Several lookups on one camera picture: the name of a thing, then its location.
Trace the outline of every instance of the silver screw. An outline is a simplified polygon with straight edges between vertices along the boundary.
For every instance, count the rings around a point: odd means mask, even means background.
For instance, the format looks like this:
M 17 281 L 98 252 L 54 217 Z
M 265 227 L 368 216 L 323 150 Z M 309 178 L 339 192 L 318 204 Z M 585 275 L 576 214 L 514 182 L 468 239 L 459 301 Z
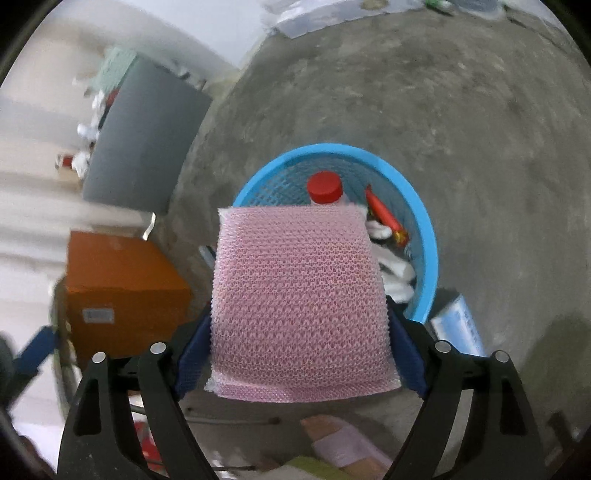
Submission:
M 503 350 L 499 350 L 498 352 L 495 352 L 495 358 L 502 364 L 505 364 L 509 361 L 509 354 Z
M 447 343 L 445 340 L 439 340 L 435 344 L 435 350 L 437 350 L 438 352 L 441 352 L 441 353 L 449 353 L 452 351 L 452 346 L 449 343 Z
M 96 352 L 93 356 L 92 356 L 92 361 L 96 364 L 101 363 L 105 358 L 107 358 L 106 354 L 104 352 Z
M 150 347 L 150 352 L 154 355 L 158 355 L 166 350 L 166 343 L 163 342 L 156 342 Z

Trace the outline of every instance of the blue package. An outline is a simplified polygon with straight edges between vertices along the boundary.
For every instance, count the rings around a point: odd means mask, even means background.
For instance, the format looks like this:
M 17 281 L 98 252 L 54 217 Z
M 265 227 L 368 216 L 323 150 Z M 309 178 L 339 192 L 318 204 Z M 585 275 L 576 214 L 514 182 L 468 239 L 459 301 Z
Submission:
M 459 352 L 468 355 L 488 356 L 482 345 L 472 314 L 462 295 L 447 305 L 431 319 L 431 325 L 439 340 L 451 343 Z

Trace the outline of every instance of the yellow-green object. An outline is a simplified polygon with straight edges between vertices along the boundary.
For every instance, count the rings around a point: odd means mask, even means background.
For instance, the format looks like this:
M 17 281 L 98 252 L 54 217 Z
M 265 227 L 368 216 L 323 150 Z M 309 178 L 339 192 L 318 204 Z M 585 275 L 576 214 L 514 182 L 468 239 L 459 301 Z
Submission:
M 347 475 L 337 467 L 312 457 L 295 457 L 293 460 L 287 462 L 286 465 L 299 468 L 323 480 L 353 480 L 352 476 Z

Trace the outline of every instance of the pink cloth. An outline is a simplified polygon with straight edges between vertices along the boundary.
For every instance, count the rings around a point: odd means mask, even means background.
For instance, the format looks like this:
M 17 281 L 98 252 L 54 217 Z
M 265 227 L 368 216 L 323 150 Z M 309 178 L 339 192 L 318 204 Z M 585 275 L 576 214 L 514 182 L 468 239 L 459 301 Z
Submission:
M 311 402 L 400 386 L 379 265 L 356 207 L 242 207 L 220 219 L 208 390 Z

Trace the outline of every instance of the red bottle cap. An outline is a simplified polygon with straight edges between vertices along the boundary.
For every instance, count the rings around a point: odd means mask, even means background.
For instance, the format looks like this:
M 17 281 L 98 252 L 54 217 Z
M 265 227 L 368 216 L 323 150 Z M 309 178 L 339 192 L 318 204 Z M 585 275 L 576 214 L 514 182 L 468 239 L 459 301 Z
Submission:
M 315 173 L 308 179 L 307 188 L 314 203 L 334 203 L 343 196 L 343 184 L 333 171 Z

